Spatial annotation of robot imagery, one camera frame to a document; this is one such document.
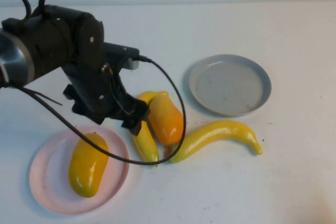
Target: white table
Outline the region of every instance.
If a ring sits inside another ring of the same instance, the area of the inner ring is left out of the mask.
[[[196,61],[237,54],[263,66],[271,97],[237,120],[255,130],[264,153],[218,141],[175,165],[131,165],[109,203],[82,216],[59,216],[35,202],[28,171],[38,149],[67,128],[27,95],[1,89],[1,223],[336,223],[336,2],[76,8],[103,21],[106,41],[137,47],[175,71],[188,131],[221,119],[188,92],[187,73]],[[0,20],[12,16],[23,17],[23,8],[0,9]],[[167,81],[144,63],[123,71],[122,80],[131,94],[167,89],[177,102]],[[73,124],[92,124],[71,112],[62,95],[67,83],[57,69],[29,87],[63,103],[55,108]],[[103,126],[137,158],[120,124],[107,119]]]

